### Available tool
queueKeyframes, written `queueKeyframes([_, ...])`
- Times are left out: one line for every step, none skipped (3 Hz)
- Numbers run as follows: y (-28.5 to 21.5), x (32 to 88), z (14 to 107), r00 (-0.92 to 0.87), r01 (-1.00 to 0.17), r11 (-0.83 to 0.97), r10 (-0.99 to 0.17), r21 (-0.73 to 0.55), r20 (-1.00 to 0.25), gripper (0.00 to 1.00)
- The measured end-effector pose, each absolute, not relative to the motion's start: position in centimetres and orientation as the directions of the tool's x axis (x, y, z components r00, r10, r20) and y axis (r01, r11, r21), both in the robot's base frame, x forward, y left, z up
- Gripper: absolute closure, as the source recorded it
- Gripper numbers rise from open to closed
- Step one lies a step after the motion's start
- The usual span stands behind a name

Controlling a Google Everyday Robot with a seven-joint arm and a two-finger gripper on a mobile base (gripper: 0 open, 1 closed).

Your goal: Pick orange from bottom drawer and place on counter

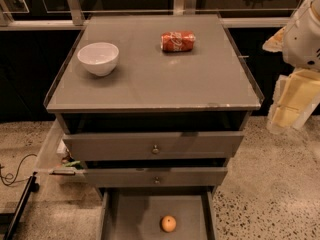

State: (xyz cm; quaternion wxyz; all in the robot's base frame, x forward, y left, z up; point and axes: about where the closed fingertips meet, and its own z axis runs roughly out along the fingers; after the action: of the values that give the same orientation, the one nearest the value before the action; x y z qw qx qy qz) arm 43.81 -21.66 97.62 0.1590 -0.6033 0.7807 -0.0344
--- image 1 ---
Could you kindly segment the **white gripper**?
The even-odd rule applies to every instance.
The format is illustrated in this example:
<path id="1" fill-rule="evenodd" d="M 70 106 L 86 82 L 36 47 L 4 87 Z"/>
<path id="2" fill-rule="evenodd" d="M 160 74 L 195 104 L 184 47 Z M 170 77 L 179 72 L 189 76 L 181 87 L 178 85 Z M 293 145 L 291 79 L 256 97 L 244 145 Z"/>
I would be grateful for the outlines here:
<path id="1" fill-rule="evenodd" d="M 262 49 L 282 52 L 283 60 L 297 67 L 276 81 L 267 129 L 273 134 L 299 130 L 320 104 L 320 0 L 305 0 Z"/>

